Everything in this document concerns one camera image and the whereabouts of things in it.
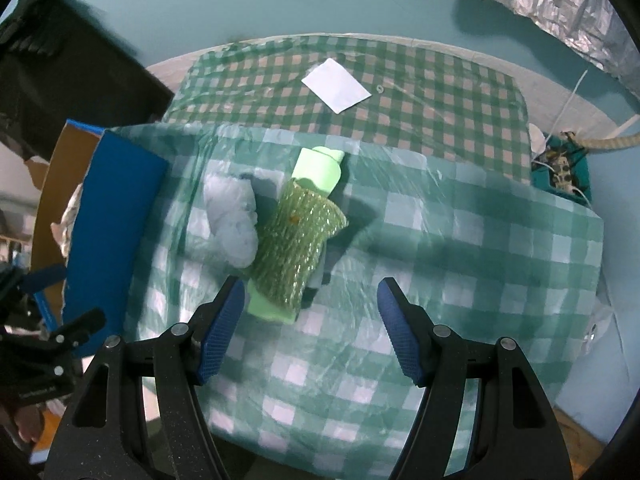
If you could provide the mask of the light green foam sheet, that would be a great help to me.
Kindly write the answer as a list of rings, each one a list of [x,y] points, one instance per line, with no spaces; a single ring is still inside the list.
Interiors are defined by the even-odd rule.
[[[303,188],[308,188],[330,200],[331,193],[341,180],[343,158],[344,153],[340,150],[323,146],[303,148],[299,152],[290,180],[295,180]],[[296,321],[302,307],[300,304],[298,310],[293,313],[276,307],[257,291],[251,278],[248,282],[248,294],[250,295],[248,313],[264,321],[292,324]]]

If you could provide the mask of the pink white plastic bag bundle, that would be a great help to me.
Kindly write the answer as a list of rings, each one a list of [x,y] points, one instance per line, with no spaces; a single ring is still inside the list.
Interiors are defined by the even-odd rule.
[[[52,222],[50,225],[53,239],[58,245],[58,248],[60,248],[62,257],[65,259],[67,259],[70,254],[70,244],[72,244],[73,228],[79,212],[81,194],[82,184],[78,184],[72,196],[70,196],[61,220],[58,223]]]

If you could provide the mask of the blue cardboard box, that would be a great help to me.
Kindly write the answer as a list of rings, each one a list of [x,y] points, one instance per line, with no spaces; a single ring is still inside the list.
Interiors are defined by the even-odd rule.
[[[78,358],[92,356],[111,335],[122,333],[134,260],[168,163],[118,134],[66,122],[51,156],[40,194],[33,271],[64,263],[66,279],[44,293],[58,327],[101,309],[105,325]],[[70,196],[82,184],[68,258],[51,234]]]

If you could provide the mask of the large-check green plastic tablecloth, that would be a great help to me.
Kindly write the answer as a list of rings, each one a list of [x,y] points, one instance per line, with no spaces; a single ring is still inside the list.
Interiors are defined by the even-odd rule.
[[[464,338],[515,339],[548,396],[560,392],[596,299],[604,229],[591,209],[479,166],[341,136],[221,124],[118,134],[168,163],[134,267],[131,339],[188,320],[227,277],[206,177],[250,180],[266,220],[303,148],[345,154],[331,197],[347,226],[326,246],[321,286],[290,325],[244,314],[220,372],[198,390],[215,436],[326,477],[386,478],[421,393],[378,314],[383,278]]]

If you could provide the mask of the black furniture panel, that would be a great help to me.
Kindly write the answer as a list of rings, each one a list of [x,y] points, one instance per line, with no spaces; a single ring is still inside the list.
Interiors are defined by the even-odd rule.
[[[65,0],[17,0],[1,24],[1,142],[21,159],[50,159],[69,120],[144,124],[161,118],[173,97]]]

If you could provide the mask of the small-check green tablecloth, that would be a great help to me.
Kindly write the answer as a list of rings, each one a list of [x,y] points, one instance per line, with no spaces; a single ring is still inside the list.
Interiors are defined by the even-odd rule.
[[[326,60],[370,96],[332,112],[303,83]],[[511,76],[382,39],[284,36],[209,50],[182,76],[163,120],[344,136],[530,180],[527,107]]]

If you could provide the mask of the white paper card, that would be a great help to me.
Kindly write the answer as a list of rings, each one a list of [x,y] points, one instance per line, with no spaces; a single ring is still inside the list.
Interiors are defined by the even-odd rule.
[[[314,67],[302,83],[334,114],[341,114],[371,96],[371,92],[334,58],[327,58]]]

